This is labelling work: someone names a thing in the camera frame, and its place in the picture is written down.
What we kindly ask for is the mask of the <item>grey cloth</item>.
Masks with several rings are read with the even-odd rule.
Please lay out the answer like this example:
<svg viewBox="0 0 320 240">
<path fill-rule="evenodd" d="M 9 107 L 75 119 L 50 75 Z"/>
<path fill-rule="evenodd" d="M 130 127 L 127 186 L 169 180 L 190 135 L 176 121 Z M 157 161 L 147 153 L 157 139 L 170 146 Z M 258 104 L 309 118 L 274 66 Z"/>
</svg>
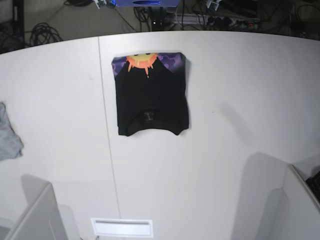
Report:
<svg viewBox="0 0 320 240">
<path fill-rule="evenodd" d="M 16 159 L 22 156 L 24 144 L 14 132 L 3 102 L 0 103 L 0 160 Z"/>
</svg>

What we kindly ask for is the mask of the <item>blue box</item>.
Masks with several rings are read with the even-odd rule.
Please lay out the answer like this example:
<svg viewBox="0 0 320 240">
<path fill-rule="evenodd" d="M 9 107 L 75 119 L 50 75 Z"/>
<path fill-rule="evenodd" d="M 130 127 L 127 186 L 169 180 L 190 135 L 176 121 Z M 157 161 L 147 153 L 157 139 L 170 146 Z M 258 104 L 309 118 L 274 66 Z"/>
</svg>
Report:
<svg viewBox="0 0 320 240">
<path fill-rule="evenodd" d="M 181 0 L 110 0 L 117 7 L 176 7 Z"/>
</svg>

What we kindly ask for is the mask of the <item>white right partition panel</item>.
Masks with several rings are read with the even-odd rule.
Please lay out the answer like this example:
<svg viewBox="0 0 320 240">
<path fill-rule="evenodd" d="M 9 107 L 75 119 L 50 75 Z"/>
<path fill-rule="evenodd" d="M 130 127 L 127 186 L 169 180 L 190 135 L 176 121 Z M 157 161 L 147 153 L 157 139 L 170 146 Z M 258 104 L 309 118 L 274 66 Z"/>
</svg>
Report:
<svg viewBox="0 0 320 240">
<path fill-rule="evenodd" d="M 255 153 L 243 171 L 238 206 L 242 240 L 318 240 L 320 201 L 307 179 L 320 171 L 320 156 L 286 163 Z"/>
</svg>

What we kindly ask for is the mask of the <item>white left partition panel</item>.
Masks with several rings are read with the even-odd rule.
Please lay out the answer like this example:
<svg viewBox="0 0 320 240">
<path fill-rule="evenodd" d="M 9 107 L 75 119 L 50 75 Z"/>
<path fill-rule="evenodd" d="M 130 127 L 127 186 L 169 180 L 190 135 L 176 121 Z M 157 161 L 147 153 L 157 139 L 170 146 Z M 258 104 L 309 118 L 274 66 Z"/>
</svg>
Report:
<svg viewBox="0 0 320 240">
<path fill-rule="evenodd" d="M 2 240 L 79 240 L 72 210 L 58 204 L 51 182 L 29 175 L 0 177 Z"/>
</svg>

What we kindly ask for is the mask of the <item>black T-shirt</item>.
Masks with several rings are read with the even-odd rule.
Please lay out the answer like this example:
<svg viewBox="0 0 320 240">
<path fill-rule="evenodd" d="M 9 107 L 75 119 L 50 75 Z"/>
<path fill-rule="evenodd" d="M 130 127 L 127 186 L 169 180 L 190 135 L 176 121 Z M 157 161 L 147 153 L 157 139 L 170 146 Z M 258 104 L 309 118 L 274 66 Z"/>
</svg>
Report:
<svg viewBox="0 0 320 240">
<path fill-rule="evenodd" d="M 189 128 L 186 57 L 181 52 L 115 57 L 111 65 L 120 136 L 148 129 L 178 136 Z"/>
</svg>

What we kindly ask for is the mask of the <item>white power strip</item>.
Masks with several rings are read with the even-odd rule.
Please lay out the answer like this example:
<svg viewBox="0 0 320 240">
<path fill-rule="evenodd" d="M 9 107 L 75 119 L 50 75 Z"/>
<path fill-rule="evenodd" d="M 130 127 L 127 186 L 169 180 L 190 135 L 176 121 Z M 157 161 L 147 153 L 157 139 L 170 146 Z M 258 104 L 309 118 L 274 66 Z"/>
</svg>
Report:
<svg viewBox="0 0 320 240">
<path fill-rule="evenodd" d="M 213 26 L 217 24 L 229 24 L 231 26 L 249 26 L 258 22 L 257 19 L 243 18 L 239 16 L 211 16 L 206 14 L 187 13 L 182 15 L 177 13 L 171 20 L 174 24 L 178 25 L 201 25 Z"/>
</svg>

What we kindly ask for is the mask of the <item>black vertical bar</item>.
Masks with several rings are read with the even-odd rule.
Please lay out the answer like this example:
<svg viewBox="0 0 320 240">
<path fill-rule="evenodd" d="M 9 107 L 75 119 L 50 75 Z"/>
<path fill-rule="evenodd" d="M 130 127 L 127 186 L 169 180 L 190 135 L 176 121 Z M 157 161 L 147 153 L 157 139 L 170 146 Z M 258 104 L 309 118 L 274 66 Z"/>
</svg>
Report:
<svg viewBox="0 0 320 240">
<path fill-rule="evenodd" d="M 12 0 L 12 30 L 21 38 L 25 38 L 24 0 Z"/>
</svg>

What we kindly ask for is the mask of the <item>black keyboard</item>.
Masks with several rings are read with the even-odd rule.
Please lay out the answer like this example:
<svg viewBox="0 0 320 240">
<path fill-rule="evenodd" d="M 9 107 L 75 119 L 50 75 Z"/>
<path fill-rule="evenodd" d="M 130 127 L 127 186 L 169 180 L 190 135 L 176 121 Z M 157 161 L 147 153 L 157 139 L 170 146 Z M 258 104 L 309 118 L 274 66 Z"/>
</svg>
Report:
<svg viewBox="0 0 320 240">
<path fill-rule="evenodd" d="M 308 178 L 306 183 L 317 200 L 320 201 L 320 172 Z"/>
</svg>

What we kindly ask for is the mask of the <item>white partition panel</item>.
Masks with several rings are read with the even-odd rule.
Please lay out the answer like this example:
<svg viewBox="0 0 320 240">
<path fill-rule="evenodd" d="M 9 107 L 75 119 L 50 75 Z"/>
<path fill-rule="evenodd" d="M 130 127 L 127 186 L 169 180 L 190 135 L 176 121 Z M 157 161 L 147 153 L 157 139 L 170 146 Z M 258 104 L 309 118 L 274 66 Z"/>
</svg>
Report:
<svg viewBox="0 0 320 240">
<path fill-rule="evenodd" d="M 79 240 L 72 210 L 58 204 L 51 182 L 29 175 L 0 177 L 2 240 Z"/>
<path fill-rule="evenodd" d="M 242 240 L 318 240 L 320 201 L 307 179 L 320 171 L 320 156 L 286 163 L 255 153 L 243 171 L 238 206 Z"/>
</svg>

